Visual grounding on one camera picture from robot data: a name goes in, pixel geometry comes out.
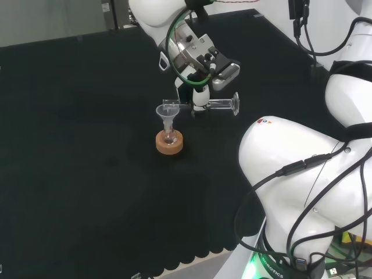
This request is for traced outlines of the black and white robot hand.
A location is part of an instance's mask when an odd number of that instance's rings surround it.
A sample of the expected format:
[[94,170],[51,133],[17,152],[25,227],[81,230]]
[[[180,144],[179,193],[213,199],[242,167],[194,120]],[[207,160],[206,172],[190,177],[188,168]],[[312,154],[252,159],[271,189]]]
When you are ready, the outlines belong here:
[[[166,55],[161,51],[159,58],[159,67],[165,71],[170,69],[170,62]],[[181,72],[188,80],[197,82],[201,80],[200,74],[191,66],[186,66]],[[163,108],[166,110],[191,110],[191,113],[207,110],[207,104],[210,99],[209,86],[206,85],[189,85],[179,77],[175,79],[174,86],[177,93],[176,99],[164,99]]]

